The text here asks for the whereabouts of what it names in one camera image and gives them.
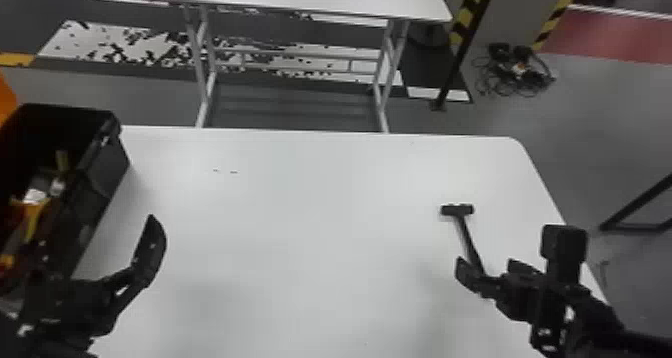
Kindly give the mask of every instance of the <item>black cable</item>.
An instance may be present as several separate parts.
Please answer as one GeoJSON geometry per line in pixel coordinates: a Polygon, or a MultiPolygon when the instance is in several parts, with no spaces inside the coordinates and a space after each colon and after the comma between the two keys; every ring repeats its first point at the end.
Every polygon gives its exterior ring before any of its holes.
{"type": "Polygon", "coordinates": [[[518,59],[513,53],[496,52],[497,59],[490,56],[482,56],[472,59],[472,67],[477,69],[477,77],[474,88],[481,95],[498,95],[509,97],[514,94],[533,98],[539,92],[545,90],[555,79],[546,63],[541,60],[532,50],[525,60],[518,59]],[[541,68],[537,70],[529,60],[541,68]]]}

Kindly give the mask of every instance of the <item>metal table frame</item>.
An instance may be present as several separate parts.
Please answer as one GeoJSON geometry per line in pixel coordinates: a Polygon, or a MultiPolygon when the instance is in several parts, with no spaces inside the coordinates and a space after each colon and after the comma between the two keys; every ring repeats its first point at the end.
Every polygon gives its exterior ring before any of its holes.
{"type": "Polygon", "coordinates": [[[322,71],[322,69],[315,67],[287,67],[287,66],[273,66],[269,64],[258,64],[253,62],[248,62],[245,59],[245,54],[265,54],[265,55],[288,55],[288,56],[301,56],[305,58],[317,58],[317,59],[338,59],[338,60],[347,60],[348,67],[346,69],[338,70],[333,68],[325,68],[324,71],[331,73],[350,73],[350,74],[359,74],[359,75],[369,75],[373,76],[373,82],[371,83],[371,90],[373,93],[373,98],[375,101],[375,112],[378,118],[378,123],[380,124],[380,130],[382,132],[388,133],[390,131],[389,125],[387,123],[387,102],[390,98],[390,93],[392,92],[392,87],[394,85],[394,76],[401,62],[401,56],[404,52],[404,47],[406,45],[406,35],[408,33],[408,28],[410,25],[410,20],[401,20],[401,19],[388,19],[387,27],[385,28],[383,34],[383,41],[380,47],[380,55],[377,58],[366,57],[366,56],[348,56],[348,55],[336,55],[336,54],[326,54],[326,53],[300,53],[300,52],[290,52],[290,51],[278,51],[278,50],[251,50],[251,49],[215,49],[212,41],[212,33],[210,30],[208,15],[210,13],[210,8],[216,9],[216,5],[208,4],[199,4],[196,5],[198,8],[198,16],[200,20],[197,20],[198,17],[194,17],[192,13],[191,4],[182,5],[182,10],[184,13],[184,19],[187,27],[187,35],[189,36],[189,41],[191,45],[191,54],[192,60],[194,62],[194,68],[196,71],[196,82],[198,84],[198,91],[201,97],[201,104],[198,109],[198,116],[196,118],[196,127],[202,128],[205,125],[207,120],[211,105],[212,97],[214,94],[215,84],[217,82],[217,74],[220,69],[228,67],[236,67],[244,70],[246,68],[251,69],[277,69],[277,70],[291,70],[291,71],[322,71]],[[196,49],[202,49],[203,47],[207,50],[207,71],[206,64],[201,58],[201,51],[196,51],[196,49]],[[242,61],[240,65],[221,65],[217,64],[217,59],[215,54],[217,52],[224,53],[239,53],[243,54],[242,61]],[[387,75],[382,75],[383,71],[383,62],[385,62],[385,55],[389,59],[389,68],[387,75]],[[374,72],[369,71],[356,71],[352,69],[353,61],[368,61],[376,62],[376,70],[374,72]],[[384,87],[381,90],[380,81],[385,81],[384,87]]]}

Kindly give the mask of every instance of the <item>table leg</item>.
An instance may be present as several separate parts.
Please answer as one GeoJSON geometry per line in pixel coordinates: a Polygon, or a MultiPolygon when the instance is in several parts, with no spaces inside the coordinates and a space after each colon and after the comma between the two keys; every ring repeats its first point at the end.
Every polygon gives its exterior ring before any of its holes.
{"type": "Polygon", "coordinates": [[[198,108],[198,116],[196,117],[195,126],[202,128],[210,110],[212,101],[212,94],[217,79],[217,65],[215,63],[214,47],[212,45],[212,37],[210,28],[208,27],[208,15],[205,6],[200,6],[201,23],[196,29],[196,20],[192,17],[191,9],[188,5],[183,5],[184,20],[187,26],[187,35],[189,36],[189,43],[191,45],[191,58],[194,62],[194,69],[196,71],[196,83],[198,85],[198,92],[201,96],[201,104],[198,108]],[[203,60],[201,59],[201,48],[203,41],[208,51],[209,72],[206,77],[203,60]]]}
{"type": "Polygon", "coordinates": [[[205,41],[205,48],[208,52],[208,81],[207,81],[207,91],[208,91],[208,101],[209,104],[212,105],[212,100],[213,100],[213,94],[215,90],[215,84],[217,83],[217,58],[215,57],[215,46],[212,43],[212,31],[210,30],[210,20],[208,19],[208,7],[206,5],[201,5],[199,7],[201,11],[201,25],[204,26],[204,37],[203,41],[205,41]]]}
{"type": "Polygon", "coordinates": [[[410,21],[401,22],[399,33],[395,40],[394,35],[396,25],[392,20],[388,21],[387,29],[385,30],[385,35],[383,36],[383,45],[380,49],[378,65],[376,66],[376,74],[371,85],[371,88],[373,89],[373,96],[376,102],[376,114],[378,115],[380,129],[385,133],[390,132],[386,115],[387,101],[390,98],[390,93],[392,93],[392,87],[394,86],[394,76],[397,72],[397,68],[399,67],[399,62],[401,62],[401,55],[404,53],[409,26],[410,21]],[[387,70],[387,78],[385,79],[385,87],[381,93],[378,82],[381,76],[382,62],[385,61],[385,54],[387,54],[389,59],[389,68],[387,70]]]}

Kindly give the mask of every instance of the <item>hammer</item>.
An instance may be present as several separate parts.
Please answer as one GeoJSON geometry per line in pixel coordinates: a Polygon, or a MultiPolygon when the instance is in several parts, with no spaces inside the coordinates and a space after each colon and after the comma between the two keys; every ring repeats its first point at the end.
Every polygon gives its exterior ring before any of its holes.
{"type": "Polygon", "coordinates": [[[448,204],[441,206],[441,215],[450,216],[455,219],[460,228],[460,234],[467,250],[467,258],[474,268],[481,274],[485,274],[481,257],[478,256],[474,242],[471,240],[471,234],[467,227],[466,216],[474,214],[474,206],[471,204],[448,204]]]}

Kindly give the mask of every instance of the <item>red floor mat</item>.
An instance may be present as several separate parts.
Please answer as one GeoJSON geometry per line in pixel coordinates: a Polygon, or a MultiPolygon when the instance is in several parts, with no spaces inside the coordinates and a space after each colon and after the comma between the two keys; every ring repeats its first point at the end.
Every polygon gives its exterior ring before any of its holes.
{"type": "Polygon", "coordinates": [[[568,10],[541,52],[672,64],[672,21],[568,10]]]}

